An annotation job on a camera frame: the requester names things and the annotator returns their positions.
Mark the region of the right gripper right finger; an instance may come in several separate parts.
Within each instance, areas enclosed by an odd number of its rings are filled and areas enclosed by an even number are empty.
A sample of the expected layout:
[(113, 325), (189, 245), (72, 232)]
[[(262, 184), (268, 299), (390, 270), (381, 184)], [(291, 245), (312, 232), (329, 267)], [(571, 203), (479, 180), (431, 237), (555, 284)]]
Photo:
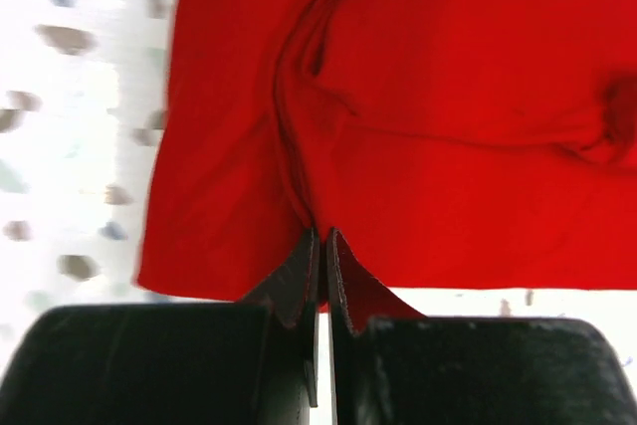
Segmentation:
[(427, 317), (355, 258), (324, 247), (339, 424), (632, 424), (603, 335), (574, 319)]

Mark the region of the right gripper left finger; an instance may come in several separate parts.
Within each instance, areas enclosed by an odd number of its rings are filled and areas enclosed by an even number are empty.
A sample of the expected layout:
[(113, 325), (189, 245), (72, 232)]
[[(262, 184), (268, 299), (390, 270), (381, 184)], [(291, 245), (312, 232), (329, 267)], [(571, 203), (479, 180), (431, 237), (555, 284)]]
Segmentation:
[(28, 330), (4, 425), (306, 424), (318, 404), (319, 238), (235, 303), (66, 306)]

